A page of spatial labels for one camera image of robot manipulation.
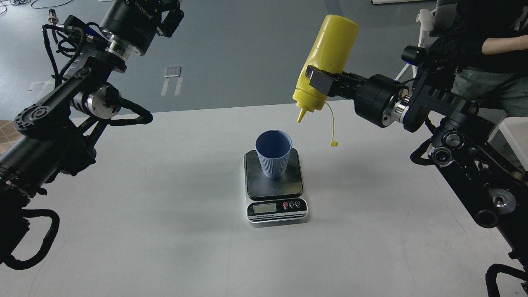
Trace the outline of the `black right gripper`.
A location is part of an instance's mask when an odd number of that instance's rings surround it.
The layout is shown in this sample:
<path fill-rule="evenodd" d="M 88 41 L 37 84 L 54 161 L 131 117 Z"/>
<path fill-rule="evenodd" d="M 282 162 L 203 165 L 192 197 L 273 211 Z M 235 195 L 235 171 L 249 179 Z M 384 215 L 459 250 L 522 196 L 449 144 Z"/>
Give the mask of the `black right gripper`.
<path fill-rule="evenodd" d="M 354 73 L 329 73 L 309 65 L 305 76 L 309 86 L 325 98 L 353 100 L 355 113 L 379 127 L 394 122 L 391 113 L 395 104 L 409 94 L 408 86 L 380 74 L 365 78 Z"/>

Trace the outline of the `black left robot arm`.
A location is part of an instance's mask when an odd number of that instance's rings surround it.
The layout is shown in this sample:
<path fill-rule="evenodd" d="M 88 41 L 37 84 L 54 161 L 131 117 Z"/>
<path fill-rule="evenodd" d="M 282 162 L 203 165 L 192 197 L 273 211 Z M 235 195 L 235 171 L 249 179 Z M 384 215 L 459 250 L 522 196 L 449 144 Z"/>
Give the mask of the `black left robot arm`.
<path fill-rule="evenodd" d="M 184 17 L 179 0 L 115 0 L 97 30 L 53 8 L 42 26 L 55 88 L 12 122 L 20 139 L 1 156 L 1 263 L 23 270 L 47 256 L 60 226 L 53 210 L 27 209 L 59 173 L 95 163 L 107 126 L 146 125 L 153 115 L 123 98 L 108 78 L 143 56 L 155 35 L 172 37 Z"/>

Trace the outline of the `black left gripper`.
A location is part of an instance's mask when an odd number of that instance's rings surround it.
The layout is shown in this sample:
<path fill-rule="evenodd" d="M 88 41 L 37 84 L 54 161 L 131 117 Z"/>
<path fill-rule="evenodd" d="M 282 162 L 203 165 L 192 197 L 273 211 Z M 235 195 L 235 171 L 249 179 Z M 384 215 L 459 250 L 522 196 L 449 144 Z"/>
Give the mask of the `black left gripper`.
<path fill-rule="evenodd" d="M 182 0 L 115 0 L 100 24 L 107 39 L 143 56 L 156 34 L 171 38 L 184 18 Z"/>

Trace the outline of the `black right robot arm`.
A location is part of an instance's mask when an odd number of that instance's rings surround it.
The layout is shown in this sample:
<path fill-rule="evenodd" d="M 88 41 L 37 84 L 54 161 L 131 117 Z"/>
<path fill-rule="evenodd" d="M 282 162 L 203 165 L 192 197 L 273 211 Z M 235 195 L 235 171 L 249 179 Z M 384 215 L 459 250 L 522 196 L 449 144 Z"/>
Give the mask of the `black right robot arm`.
<path fill-rule="evenodd" d="M 309 62 L 302 70 L 309 86 L 331 97 L 354 101 L 355 113 L 379 127 L 399 122 L 411 133 L 427 126 L 431 137 L 415 150 L 415 164 L 433 165 L 447 181 L 474 222 L 497 228 L 509 244 L 509 257 L 522 269 L 493 264 L 485 274 L 487 294 L 500 295 L 497 276 L 522 280 L 527 290 L 527 173 L 488 143 L 494 124 L 478 115 L 479 104 L 451 92 L 457 68 L 454 58 L 407 46 L 402 60 L 417 67 L 410 90 L 384 75 L 364 78 L 332 73 Z"/>

